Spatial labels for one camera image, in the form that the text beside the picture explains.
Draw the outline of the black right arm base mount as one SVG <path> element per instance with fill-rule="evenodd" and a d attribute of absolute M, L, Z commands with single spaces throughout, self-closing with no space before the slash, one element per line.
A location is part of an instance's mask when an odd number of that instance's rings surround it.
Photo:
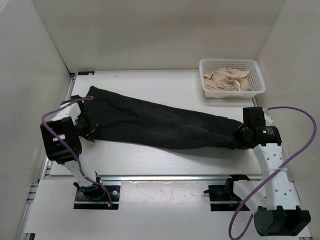
<path fill-rule="evenodd" d="M 249 181 L 250 178 L 243 174 L 232 174 L 224 183 L 212 183 L 203 191 L 209 196 L 211 212 L 234 212 L 242 199 L 234 193 L 234 182 Z"/>

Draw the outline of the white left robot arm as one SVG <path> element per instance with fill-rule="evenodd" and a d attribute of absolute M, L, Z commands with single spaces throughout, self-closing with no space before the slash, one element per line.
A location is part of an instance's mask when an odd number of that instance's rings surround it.
<path fill-rule="evenodd" d="M 80 138 L 94 142 L 92 134 L 99 127 L 86 116 L 85 102 L 93 98 L 76 95 L 63 101 L 58 109 L 41 118 L 40 131 L 48 159 L 65 167 L 75 177 L 74 185 L 79 190 L 87 191 L 93 200 L 100 200 L 105 194 L 100 177 L 80 160 L 83 151 Z"/>

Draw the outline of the black trousers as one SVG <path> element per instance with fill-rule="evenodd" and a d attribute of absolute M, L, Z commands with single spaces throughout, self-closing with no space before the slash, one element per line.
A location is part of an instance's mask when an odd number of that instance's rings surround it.
<path fill-rule="evenodd" d="M 240 121 L 120 95 L 91 86 L 85 116 L 98 124 L 92 138 L 171 150 L 205 147 L 244 150 L 232 135 Z"/>

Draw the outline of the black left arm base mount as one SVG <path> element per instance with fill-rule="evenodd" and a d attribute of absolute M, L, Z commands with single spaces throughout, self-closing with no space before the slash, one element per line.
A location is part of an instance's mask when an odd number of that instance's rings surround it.
<path fill-rule="evenodd" d="M 77 182 L 73 185 L 77 188 L 73 208 L 76 210 L 118 210 L 121 195 L 120 185 L 105 185 L 109 192 L 101 186 L 90 186 L 87 189 L 80 188 Z"/>

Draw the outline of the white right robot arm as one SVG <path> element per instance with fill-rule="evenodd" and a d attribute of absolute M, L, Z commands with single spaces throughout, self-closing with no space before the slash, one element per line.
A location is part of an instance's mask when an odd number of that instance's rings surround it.
<path fill-rule="evenodd" d="M 283 167 L 282 140 L 275 126 L 242 126 L 233 135 L 252 149 L 260 167 L 262 182 L 254 186 L 249 180 L 237 180 L 225 186 L 230 200 L 241 199 L 251 211 L 249 222 L 262 237 L 297 236 L 311 221 L 308 210 L 302 210 L 293 184 Z"/>

